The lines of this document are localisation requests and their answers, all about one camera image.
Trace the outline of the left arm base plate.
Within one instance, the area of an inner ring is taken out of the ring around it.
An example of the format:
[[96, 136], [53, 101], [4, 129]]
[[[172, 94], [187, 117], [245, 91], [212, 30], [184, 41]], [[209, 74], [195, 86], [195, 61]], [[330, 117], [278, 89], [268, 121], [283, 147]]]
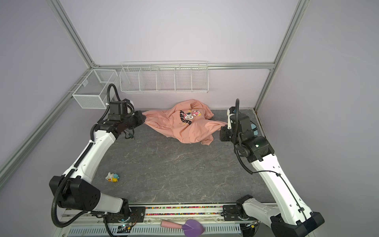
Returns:
[[124, 217], [121, 214], [109, 214], [105, 218], [108, 223], [142, 223], [146, 214], [145, 206], [129, 207], [129, 217]]

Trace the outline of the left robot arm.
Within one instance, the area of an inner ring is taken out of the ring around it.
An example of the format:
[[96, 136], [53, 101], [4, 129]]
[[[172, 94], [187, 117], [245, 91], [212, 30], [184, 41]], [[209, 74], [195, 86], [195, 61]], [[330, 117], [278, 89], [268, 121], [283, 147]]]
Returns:
[[117, 138], [134, 138], [134, 130], [146, 117], [128, 99], [121, 100], [115, 84], [106, 92], [107, 108], [90, 130], [90, 140], [75, 162], [60, 176], [53, 176], [49, 187], [53, 193], [51, 220], [58, 228], [71, 225], [79, 217], [91, 214], [105, 221], [113, 218], [125, 223], [131, 218], [125, 198], [102, 193], [92, 181], [105, 153]]

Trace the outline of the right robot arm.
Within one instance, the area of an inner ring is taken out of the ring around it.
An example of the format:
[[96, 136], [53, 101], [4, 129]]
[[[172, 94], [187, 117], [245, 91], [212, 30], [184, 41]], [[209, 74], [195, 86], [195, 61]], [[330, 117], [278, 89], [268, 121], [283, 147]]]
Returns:
[[256, 135], [251, 119], [239, 110], [239, 100], [227, 110], [228, 124], [220, 130], [220, 140], [232, 142], [242, 168], [258, 174], [273, 196], [271, 209], [254, 197], [239, 199], [242, 213], [269, 226], [276, 237], [306, 237], [324, 224], [321, 213], [311, 210], [285, 175], [268, 140]]

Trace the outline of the pink zip jacket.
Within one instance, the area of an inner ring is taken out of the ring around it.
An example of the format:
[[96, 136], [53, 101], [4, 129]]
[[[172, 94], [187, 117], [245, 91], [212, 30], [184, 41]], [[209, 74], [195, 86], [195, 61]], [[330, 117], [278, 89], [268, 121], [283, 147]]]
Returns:
[[143, 115], [150, 128], [184, 144], [210, 145], [213, 133], [228, 125], [212, 120], [214, 114], [209, 107], [195, 99], [180, 102], [169, 110], [146, 111]]

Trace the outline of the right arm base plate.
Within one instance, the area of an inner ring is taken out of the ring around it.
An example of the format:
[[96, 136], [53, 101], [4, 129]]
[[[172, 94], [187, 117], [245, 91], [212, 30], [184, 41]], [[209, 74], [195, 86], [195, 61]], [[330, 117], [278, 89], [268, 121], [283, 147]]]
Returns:
[[252, 217], [248, 216], [243, 210], [242, 206], [238, 204], [223, 205], [221, 216], [224, 217], [225, 221], [252, 220]]

